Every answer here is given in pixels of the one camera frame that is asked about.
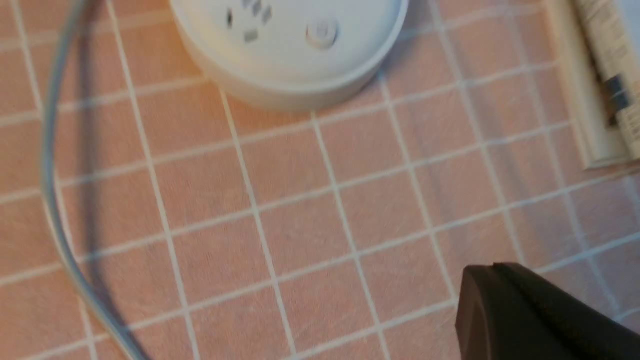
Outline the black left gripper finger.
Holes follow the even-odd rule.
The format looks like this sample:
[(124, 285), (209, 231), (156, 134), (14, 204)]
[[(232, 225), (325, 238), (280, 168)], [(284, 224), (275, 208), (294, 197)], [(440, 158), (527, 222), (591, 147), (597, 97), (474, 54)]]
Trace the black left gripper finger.
[(463, 360), (637, 360), (638, 333), (514, 262), (462, 270)]

